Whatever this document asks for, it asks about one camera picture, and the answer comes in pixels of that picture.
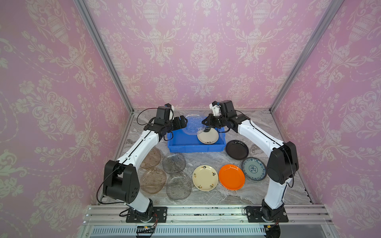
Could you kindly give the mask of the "clear glass plate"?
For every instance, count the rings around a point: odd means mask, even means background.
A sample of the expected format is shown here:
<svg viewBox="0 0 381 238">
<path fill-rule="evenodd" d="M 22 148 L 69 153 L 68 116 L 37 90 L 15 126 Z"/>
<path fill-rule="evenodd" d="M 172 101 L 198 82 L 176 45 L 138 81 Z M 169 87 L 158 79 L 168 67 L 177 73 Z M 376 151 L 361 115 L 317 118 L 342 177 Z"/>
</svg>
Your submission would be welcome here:
<svg viewBox="0 0 381 238">
<path fill-rule="evenodd" d="M 202 123 L 204 119 L 206 119 L 205 116 L 196 114 L 196 113 L 190 113 L 185 116 L 185 118 L 188 120 L 187 126 L 182 129 L 182 131 L 187 135 L 198 135 L 205 131 L 206 125 Z"/>
</svg>

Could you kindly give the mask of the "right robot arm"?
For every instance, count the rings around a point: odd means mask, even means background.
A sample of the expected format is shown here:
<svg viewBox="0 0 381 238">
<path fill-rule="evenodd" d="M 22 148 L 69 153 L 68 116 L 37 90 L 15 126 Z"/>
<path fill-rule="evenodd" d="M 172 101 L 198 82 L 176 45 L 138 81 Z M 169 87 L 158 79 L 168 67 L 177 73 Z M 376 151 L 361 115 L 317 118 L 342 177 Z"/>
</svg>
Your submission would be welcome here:
<svg viewBox="0 0 381 238">
<path fill-rule="evenodd" d="M 209 107 L 212 113 L 202 121 L 203 125 L 215 129 L 227 127 L 249 139 L 268 156 L 266 168 L 269 184 L 262 200 L 260 220 L 287 223 L 284 195 L 287 187 L 293 186 L 295 173 L 299 169 L 296 145 L 271 136 L 245 114 L 237 114 L 230 100 L 214 101 Z"/>
</svg>

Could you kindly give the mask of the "cream plate with black patch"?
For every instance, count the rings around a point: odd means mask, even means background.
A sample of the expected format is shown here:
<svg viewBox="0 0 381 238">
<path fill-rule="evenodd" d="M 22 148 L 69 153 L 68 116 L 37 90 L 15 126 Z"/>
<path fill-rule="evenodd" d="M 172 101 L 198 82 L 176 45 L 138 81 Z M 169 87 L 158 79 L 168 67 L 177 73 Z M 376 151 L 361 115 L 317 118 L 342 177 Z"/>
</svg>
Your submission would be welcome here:
<svg viewBox="0 0 381 238">
<path fill-rule="evenodd" d="M 219 133 L 216 129 L 206 128 L 203 132 L 197 135 L 198 140 L 203 144 L 214 144 L 219 139 Z"/>
</svg>

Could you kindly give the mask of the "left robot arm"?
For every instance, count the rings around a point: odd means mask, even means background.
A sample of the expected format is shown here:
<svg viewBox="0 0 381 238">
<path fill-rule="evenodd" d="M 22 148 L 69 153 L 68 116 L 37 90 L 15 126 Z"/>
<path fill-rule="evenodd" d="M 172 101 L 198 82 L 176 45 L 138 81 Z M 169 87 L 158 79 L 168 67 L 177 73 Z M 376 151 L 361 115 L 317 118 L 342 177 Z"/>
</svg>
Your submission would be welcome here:
<svg viewBox="0 0 381 238">
<path fill-rule="evenodd" d="M 116 161 L 106 163 L 100 185 L 103 195 L 125 203 L 138 220 L 150 221 L 154 215 L 153 202 L 140 192 L 138 170 L 148 153 L 167 134 L 186 128 L 187 123 L 184 116 L 174 116 L 171 104 L 158 107 L 156 116 L 144 125 L 135 144 Z"/>
</svg>

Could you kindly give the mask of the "blue floral patterned plate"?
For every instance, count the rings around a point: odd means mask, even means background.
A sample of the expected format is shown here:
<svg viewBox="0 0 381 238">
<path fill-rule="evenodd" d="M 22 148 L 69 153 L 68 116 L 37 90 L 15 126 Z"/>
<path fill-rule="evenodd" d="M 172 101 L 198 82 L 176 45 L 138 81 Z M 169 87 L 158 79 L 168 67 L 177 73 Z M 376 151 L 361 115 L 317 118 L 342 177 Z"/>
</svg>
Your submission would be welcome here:
<svg viewBox="0 0 381 238">
<path fill-rule="evenodd" d="M 267 176 L 266 165 L 255 157 L 249 157 L 242 162 L 242 171 L 246 177 L 254 181 L 264 180 Z"/>
</svg>

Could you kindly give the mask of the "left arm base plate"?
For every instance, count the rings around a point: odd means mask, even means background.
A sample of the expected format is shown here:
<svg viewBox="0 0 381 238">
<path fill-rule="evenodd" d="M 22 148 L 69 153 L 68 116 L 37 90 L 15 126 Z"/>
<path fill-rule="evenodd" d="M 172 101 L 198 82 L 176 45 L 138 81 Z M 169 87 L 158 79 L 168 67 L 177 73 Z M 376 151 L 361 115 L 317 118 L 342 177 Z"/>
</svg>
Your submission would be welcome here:
<svg viewBox="0 0 381 238">
<path fill-rule="evenodd" d="M 128 209 L 126 216 L 127 223 L 166 223 L 168 207 L 154 206 L 149 207 L 144 213 L 138 212 L 132 208 Z"/>
</svg>

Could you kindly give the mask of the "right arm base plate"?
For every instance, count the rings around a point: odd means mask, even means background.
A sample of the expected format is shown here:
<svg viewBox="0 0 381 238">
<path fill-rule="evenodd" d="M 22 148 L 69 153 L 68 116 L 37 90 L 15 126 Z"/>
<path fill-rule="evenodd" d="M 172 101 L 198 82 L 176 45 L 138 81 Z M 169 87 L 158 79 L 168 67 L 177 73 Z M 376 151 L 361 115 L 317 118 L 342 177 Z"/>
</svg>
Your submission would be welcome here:
<svg viewBox="0 0 381 238">
<path fill-rule="evenodd" d="M 269 207 L 246 206 L 244 214 L 247 216 L 249 223 L 288 223 L 289 219 L 285 211 L 284 205 L 273 210 Z"/>
</svg>

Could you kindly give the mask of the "black round plate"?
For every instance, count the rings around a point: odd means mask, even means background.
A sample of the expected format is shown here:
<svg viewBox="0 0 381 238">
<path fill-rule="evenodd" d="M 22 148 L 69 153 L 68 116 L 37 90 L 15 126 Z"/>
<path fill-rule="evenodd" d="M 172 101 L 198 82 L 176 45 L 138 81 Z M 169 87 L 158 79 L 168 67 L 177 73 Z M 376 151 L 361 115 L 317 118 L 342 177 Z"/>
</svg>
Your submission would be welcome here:
<svg viewBox="0 0 381 238">
<path fill-rule="evenodd" d="M 239 140 L 231 140 L 226 144 L 225 151 L 235 160 L 244 160 L 249 155 L 248 146 Z"/>
</svg>

